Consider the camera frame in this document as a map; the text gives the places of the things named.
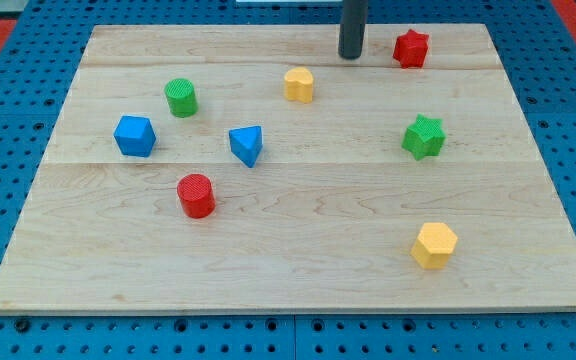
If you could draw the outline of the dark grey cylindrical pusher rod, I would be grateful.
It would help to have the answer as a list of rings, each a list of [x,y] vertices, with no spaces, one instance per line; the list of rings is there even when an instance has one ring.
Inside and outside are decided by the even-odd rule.
[[[342,1],[338,55],[343,59],[358,59],[362,54],[368,3],[368,0]]]

